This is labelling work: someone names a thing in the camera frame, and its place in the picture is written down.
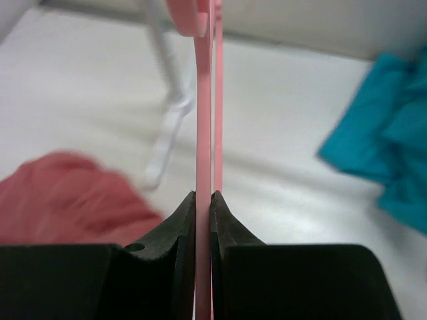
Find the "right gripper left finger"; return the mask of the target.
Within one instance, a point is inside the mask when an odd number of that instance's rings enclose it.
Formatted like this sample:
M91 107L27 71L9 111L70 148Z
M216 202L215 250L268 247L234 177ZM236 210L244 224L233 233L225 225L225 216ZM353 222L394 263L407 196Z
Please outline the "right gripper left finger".
M110 319L191 319L195 192L155 229L120 249L111 271Z

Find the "pink plastic hanger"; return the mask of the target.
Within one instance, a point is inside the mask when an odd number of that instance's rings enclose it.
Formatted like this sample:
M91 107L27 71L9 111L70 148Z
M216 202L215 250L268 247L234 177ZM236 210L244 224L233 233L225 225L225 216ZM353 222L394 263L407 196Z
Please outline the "pink plastic hanger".
M223 181L223 21L222 2L168 1L178 32L193 37L197 71L195 191L195 318L211 319L209 206Z

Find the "pink t shirt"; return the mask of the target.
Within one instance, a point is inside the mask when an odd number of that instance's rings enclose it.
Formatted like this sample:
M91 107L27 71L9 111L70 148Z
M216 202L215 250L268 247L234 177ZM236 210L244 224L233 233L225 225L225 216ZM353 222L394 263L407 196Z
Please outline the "pink t shirt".
M78 153L49 153L1 180L2 244L127 245L162 221L128 178Z

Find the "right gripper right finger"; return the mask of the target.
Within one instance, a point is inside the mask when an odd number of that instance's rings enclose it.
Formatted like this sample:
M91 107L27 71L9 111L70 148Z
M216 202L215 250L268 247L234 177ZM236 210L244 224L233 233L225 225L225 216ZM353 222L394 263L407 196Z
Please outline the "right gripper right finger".
M220 191L211 195L209 206L211 255L211 318L225 319L222 269L228 247L264 245L230 211Z

